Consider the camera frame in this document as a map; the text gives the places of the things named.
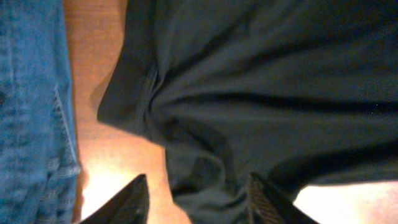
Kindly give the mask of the dark green polo shirt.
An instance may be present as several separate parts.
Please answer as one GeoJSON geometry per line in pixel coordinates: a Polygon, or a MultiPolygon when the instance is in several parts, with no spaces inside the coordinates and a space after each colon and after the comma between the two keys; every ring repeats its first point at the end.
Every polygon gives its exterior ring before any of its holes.
{"type": "Polygon", "coordinates": [[[130,1],[98,109],[165,148],[193,223],[249,223],[250,174],[397,179],[397,1],[130,1]]]}

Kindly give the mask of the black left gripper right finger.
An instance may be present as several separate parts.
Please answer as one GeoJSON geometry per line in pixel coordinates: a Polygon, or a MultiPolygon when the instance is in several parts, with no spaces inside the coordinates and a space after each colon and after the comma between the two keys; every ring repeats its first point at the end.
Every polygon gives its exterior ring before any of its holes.
{"type": "Polygon", "coordinates": [[[246,189],[250,224],[318,224],[257,174],[250,174],[246,189]]]}

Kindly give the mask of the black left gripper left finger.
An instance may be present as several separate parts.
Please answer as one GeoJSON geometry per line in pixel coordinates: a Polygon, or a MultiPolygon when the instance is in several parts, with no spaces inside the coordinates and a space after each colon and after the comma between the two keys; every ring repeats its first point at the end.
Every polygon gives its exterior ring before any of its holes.
{"type": "Polygon", "coordinates": [[[147,177],[140,174],[81,224],[146,224],[148,213],[147,177]]]}

